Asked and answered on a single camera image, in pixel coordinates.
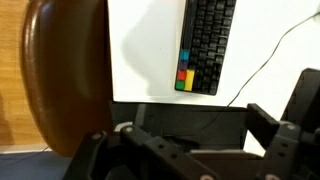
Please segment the black cable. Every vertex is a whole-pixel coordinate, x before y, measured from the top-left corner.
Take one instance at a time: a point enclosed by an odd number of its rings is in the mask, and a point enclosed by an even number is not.
[[[219,117],[221,116],[221,114],[222,114],[223,112],[225,112],[226,109],[229,108],[229,106],[238,98],[238,96],[240,95],[242,89],[243,89],[243,88],[251,81],[251,79],[252,79],[253,77],[255,77],[255,75],[256,75],[258,72],[260,72],[261,69],[263,69],[263,68],[266,66],[266,64],[270,61],[270,59],[273,57],[273,55],[274,55],[275,52],[277,51],[280,43],[282,42],[282,39],[283,39],[287,34],[289,34],[292,30],[294,30],[295,28],[297,28],[297,27],[300,26],[301,24],[305,23],[305,22],[308,21],[309,19],[311,19],[311,18],[313,18],[313,17],[315,17],[315,16],[317,16],[317,15],[319,15],[319,14],[320,14],[320,11],[317,12],[317,13],[315,13],[314,15],[308,17],[307,19],[301,21],[300,23],[294,25],[294,26],[293,26],[292,28],[290,28],[287,32],[285,32],[285,33],[282,35],[282,37],[280,38],[280,40],[278,41],[276,47],[274,48],[272,54],[271,54],[270,57],[266,60],[266,62],[263,63],[262,66],[261,66],[255,73],[253,73],[253,75],[242,85],[242,87],[241,87],[240,90],[238,91],[237,95],[229,102],[229,104],[228,104],[222,111],[220,111],[220,113],[219,113],[212,121],[210,121],[208,124],[206,124],[206,125],[203,126],[202,128],[196,130],[196,131],[193,132],[192,134],[185,134],[185,135],[166,134],[165,136],[177,136],[177,137],[179,137],[179,136],[180,136],[180,137],[194,136],[194,135],[196,134],[196,132],[204,130],[206,127],[210,126],[213,122],[215,122],[216,120],[218,120]]]
[[[41,153],[45,152],[48,148],[49,148],[49,147],[46,147],[46,148],[44,148],[42,151],[40,151],[40,152],[38,152],[38,153],[36,153],[36,154],[33,154],[33,155],[30,155],[30,156],[28,156],[28,157],[26,157],[26,158],[17,160],[16,162],[13,162],[13,163],[11,163],[11,164],[0,166],[0,168],[2,168],[2,167],[7,168],[7,167],[11,167],[12,165],[19,164],[19,163],[21,163],[22,161],[25,161],[25,160],[28,160],[28,159],[31,159],[31,158],[33,158],[33,157],[35,157],[35,156],[40,155]]]

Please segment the brown leather chair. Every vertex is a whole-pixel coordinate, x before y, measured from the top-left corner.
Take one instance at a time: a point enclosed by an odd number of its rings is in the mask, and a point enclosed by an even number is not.
[[[83,135],[112,133],[107,3],[32,0],[23,27],[22,75],[49,147],[73,156]]]

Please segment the yellow key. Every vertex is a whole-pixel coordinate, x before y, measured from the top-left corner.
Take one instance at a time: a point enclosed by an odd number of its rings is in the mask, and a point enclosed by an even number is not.
[[[186,77],[185,85],[184,85],[184,90],[185,91],[191,91],[192,90],[193,77],[194,77],[194,70],[187,69],[187,77]]]

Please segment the black keyboard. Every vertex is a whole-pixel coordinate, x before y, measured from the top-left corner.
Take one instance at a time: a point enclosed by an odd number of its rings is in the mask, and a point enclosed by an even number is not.
[[[187,0],[175,89],[216,95],[235,0]]]

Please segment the green key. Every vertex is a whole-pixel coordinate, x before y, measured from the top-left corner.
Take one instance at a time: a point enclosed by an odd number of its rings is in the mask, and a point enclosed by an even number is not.
[[[177,80],[176,82],[176,89],[177,90],[183,90],[184,89],[184,81]]]

